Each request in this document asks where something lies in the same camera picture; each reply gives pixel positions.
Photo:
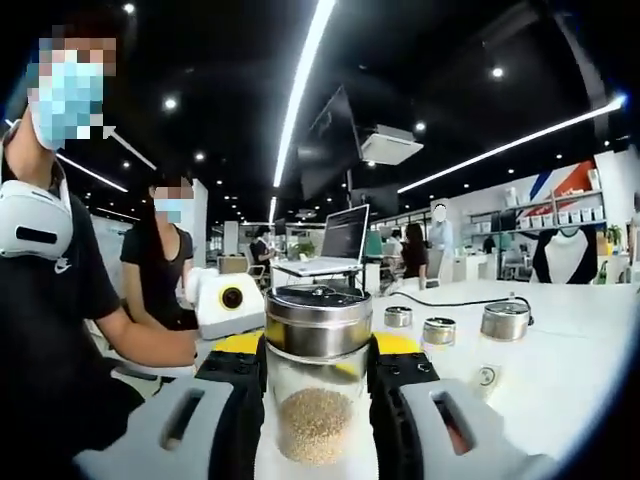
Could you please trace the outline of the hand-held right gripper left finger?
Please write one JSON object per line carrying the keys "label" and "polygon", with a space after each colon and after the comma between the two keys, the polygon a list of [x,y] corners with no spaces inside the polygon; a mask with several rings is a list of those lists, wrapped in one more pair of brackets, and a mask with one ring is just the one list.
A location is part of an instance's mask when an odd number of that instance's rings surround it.
{"label": "hand-held right gripper left finger", "polygon": [[227,337],[195,376],[134,410],[110,447],[86,450],[74,462],[88,479],[250,479],[265,386],[263,335]]}

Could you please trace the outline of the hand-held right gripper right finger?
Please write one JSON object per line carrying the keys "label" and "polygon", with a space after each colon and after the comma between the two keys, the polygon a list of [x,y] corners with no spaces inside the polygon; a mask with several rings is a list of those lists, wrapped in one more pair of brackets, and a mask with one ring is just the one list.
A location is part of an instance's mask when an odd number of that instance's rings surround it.
{"label": "hand-held right gripper right finger", "polygon": [[549,479],[554,460],[505,435],[503,417],[463,382],[440,379],[411,339],[369,342],[369,420],[382,479]]}

